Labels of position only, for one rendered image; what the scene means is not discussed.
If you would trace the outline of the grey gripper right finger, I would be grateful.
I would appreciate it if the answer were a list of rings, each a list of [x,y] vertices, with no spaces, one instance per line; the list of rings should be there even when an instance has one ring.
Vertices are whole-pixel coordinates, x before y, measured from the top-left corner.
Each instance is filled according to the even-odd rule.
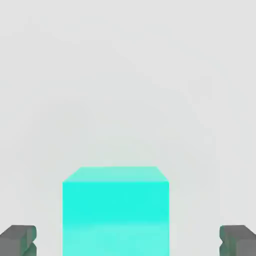
[[[256,234],[245,225],[222,225],[219,256],[256,256]]]

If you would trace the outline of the small cyan cube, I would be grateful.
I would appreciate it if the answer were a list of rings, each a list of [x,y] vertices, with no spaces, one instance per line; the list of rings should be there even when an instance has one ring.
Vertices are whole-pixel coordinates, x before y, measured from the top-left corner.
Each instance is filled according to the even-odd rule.
[[[155,166],[79,168],[62,183],[62,256],[170,256],[169,191]]]

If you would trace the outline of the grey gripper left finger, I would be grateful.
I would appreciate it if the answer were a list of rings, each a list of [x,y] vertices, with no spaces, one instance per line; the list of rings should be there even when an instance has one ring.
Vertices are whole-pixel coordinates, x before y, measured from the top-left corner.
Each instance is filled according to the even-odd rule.
[[[11,225],[0,234],[0,256],[37,256],[34,225]]]

